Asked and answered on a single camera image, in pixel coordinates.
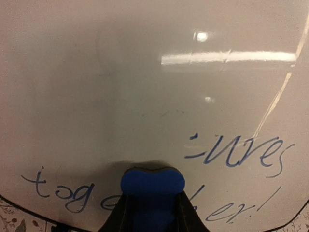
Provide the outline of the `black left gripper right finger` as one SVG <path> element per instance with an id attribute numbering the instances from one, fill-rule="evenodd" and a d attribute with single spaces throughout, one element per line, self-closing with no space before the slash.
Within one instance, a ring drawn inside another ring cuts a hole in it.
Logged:
<path id="1" fill-rule="evenodd" d="M 186 193 L 177 196 L 177 231 L 178 232 L 210 232 L 203 224 L 191 204 Z"/>

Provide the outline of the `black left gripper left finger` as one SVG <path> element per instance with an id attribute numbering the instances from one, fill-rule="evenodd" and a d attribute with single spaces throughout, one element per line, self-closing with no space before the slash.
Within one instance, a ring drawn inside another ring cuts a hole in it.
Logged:
<path id="1" fill-rule="evenodd" d="M 131 217 L 129 197 L 122 194 L 99 232 L 131 232 Z"/>

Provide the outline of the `blue whiteboard eraser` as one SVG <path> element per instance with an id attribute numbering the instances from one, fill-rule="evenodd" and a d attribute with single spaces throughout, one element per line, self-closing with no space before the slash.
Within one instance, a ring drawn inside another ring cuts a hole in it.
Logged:
<path id="1" fill-rule="evenodd" d="M 134 232 L 167 232 L 176 219 L 176 198 L 185 180 L 175 168 L 131 168 L 121 179 L 121 190 L 130 201 Z"/>

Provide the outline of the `small black-framed whiteboard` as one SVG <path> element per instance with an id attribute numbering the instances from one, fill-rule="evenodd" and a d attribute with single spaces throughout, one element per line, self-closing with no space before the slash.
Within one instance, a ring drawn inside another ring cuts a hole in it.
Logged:
<path id="1" fill-rule="evenodd" d="M 306 0 L 3 0 L 0 197 L 96 232 L 171 166 L 212 232 L 309 203 Z"/>

